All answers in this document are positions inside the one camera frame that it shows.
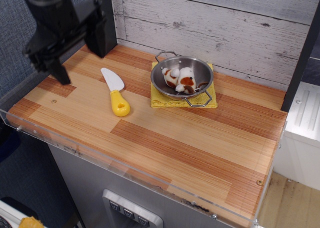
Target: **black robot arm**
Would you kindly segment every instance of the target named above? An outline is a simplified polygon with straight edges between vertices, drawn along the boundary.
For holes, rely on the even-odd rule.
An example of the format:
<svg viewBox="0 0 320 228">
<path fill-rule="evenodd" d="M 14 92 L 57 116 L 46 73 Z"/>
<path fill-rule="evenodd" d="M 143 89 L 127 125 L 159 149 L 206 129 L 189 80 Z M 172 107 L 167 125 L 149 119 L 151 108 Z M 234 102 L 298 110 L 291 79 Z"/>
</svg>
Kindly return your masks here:
<svg viewBox="0 0 320 228">
<path fill-rule="evenodd" d="M 99 57 L 107 54 L 105 23 L 98 0 L 73 6 L 71 0 L 25 0 L 36 31 L 23 50 L 38 71 L 49 71 L 60 83 L 70 79 L 59 57 L 79 41 Z"/>
</svg>

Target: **stainless steel bowl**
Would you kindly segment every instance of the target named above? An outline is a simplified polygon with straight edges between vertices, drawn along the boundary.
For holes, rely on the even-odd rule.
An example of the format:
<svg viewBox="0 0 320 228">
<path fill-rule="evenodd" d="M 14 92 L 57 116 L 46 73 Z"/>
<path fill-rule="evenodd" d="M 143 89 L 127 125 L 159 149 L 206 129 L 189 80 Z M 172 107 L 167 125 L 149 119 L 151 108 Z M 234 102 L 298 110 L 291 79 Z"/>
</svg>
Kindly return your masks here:
<svg viewBox="0 0 320 228">
<path fill-rule="evenodd" d="M 159 61 L 158 56 L 162 53 L 172 53 L 175 57 L 167 58 L 163 61 Z M 186 100 L 188 104 L 192 107 L 204 107 L 211 100 L 212 97 L 207 91 L 207 88 L 210 87 L 214 80 L 214 73 L 210 66 L 206 64 L 204 61 L 192 57 L 187 56 L 178 56 L 174 51 L 162 51 L 158 55 L 156 55 L 155 59 L 158 61 L 158 64 L 153 68 L 151 72 L 151 82 L 156 89 L 158 89 L 163 95 L 173 99 L 173 100 Z M 194 78 L 197 85 L 201 83 L 206 83 L 206 85 L 202 85 L 200 89 L 194 94 L 186 94 L 183 92 L 177 92 L 175 89 L 169 87 L 166 84 L 164 76 L 162 74 L 163 68 L 174 69 L 179 68 L 182 69 L 184 67 L 190 67 L 194 72 Z M 208 95 L 208 100 L 206 103 L 201 105 L 192 105 L 188 99 L 194 98 L 199 94 L 205 92 Z"/>
</svg>

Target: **black frame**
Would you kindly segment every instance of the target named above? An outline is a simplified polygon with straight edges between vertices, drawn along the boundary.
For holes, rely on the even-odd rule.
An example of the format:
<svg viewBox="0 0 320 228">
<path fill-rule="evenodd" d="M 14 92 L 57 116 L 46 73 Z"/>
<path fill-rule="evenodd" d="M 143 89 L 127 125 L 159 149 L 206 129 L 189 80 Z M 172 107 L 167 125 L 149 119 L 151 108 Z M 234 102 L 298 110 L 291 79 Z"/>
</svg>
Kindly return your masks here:
<svg viewBox="0 0 320 228">
<path fill-rule="evenodd" d="M 320 30 L 320 2 L 314 14 L 313 21 L 310 25 L 308 35 L 306 36 L 298 63 L 296 64 L 293 76 L 291 78 L 288 90 L 285 94 L 281 110 L 289 112 L 291 104 L 295 98 L 305 68 L 308 64 L 311 52 L 314 48 Z"/>
<path fill-rule="evenodd" d="M 105 33 L 106 33 L 106 53 L 110 52 L 118 43 L 116 36 L 116 26 L 114 20 L 114 11 L 112 7 L 112 0 L 102 1 L 101 9 L 106 16 Z"/>
</svg>

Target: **white wooden wall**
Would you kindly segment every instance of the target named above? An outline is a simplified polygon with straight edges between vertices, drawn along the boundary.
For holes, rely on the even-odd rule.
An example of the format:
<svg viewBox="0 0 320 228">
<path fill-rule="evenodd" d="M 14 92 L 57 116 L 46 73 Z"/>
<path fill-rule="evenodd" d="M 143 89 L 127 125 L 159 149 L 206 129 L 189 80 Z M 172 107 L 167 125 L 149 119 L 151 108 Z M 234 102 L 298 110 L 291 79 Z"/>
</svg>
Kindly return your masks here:
<svg viewBox="0 0 320 228">
<path fill-rule="evenodd" d="M 117 41 L 286 90 L 319 0 L 112 0 Z"/>
</svg>

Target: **control panel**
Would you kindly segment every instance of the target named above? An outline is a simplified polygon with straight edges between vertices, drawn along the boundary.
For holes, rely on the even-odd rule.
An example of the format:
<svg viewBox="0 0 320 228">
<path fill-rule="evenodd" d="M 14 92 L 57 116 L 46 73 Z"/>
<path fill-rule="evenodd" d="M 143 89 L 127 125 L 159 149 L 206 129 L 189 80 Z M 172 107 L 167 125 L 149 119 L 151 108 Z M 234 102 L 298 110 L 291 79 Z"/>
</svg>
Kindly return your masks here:
<svg viewBox="0 0 320 228">
<path fill-rule="evenodd" d="M 164 226 L 163 220 L 158 215 L 108 189 L 103 191 L 102 199 L 106 209 L 111 208 L 114 212 L 119 212 L 145 227 L 163 228 Z"/>
</svg>

